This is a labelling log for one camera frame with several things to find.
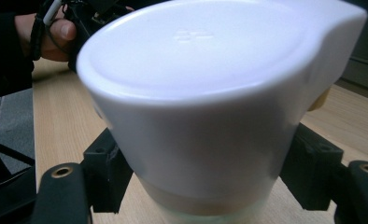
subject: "finger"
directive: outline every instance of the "finger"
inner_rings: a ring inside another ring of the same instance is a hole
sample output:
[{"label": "finger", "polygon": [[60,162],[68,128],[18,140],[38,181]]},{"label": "finger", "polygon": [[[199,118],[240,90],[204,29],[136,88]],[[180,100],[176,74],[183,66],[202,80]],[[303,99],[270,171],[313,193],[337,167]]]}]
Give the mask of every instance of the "finger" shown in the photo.
[{"label": "finger", "polygon": [[76,38],[77,30],[73,22],[59,19],[51,25],[50,33],[55,39],[69,41]]}]

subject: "black sleeve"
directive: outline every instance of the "black sleeve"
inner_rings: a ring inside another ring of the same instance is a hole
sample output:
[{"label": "black sleeve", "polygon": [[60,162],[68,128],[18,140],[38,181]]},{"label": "black sleeve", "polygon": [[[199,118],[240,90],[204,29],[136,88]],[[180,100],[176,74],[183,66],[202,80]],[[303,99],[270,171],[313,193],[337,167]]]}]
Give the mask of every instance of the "black sleeve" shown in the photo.
[{"label": "black sleeve", "polygon": [[27,15],[38,11],[44,0],[0,0],[0,13],[15,12],[17,15]]},{"label": "black sleeve", "polygon": [[32,86],[32,60],[24,58],[15,28],[16,13],[0,13],[0,96]]}]

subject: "white pitcher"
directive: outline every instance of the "white pitcher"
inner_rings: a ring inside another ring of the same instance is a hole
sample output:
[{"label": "white pitcher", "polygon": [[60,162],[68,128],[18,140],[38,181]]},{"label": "white pitcher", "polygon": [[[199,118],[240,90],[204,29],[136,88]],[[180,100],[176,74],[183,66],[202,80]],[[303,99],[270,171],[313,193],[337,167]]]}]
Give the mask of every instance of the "white pitcher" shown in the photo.
[{"label": "white pitcher", "polygon": [[365,20],[336,0],[170,1],[97,32],[78,74],[167,222],[249,223]]}]

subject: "light wood surface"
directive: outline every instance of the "light wood surface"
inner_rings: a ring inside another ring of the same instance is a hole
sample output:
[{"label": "light wood surface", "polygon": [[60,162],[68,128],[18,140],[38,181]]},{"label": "light wood surface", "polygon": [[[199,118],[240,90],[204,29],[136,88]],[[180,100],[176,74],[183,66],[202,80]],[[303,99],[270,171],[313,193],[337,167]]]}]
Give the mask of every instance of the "light wood surface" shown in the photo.
[{"label": "light wood surface", "polygon": [[[106,127],[89,94],[66,63],[40,60],[34,71],[36,176],[64,162],[82,161],[82,152]],[[344,164],[368,161],[368,99],[333,86],[325,105],[308,112],[302,123],[345,151]],[[333,223],[327,212],[305,211],[277,180],[259,223]],[[118,215],[93,214],[94,223],[163,223],[150,197],[133,176]]]}]

